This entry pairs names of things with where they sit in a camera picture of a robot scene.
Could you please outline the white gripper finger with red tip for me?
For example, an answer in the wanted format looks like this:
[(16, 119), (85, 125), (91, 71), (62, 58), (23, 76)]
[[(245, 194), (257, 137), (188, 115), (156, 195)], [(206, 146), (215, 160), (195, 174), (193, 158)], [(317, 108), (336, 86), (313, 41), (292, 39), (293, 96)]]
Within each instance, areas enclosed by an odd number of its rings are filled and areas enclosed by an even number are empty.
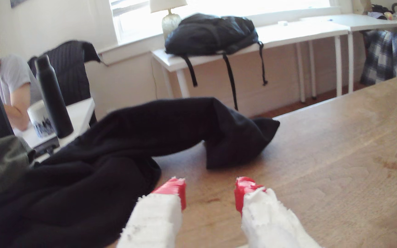
[(244, 248), (321, 248), (272, 189), (252, 178), (238, 177), (234, 195), (241, 229), (247, 239)]
[(174, 248), (186, 209), (186, 180), (171, 178), (139, 197), (117, 248)]

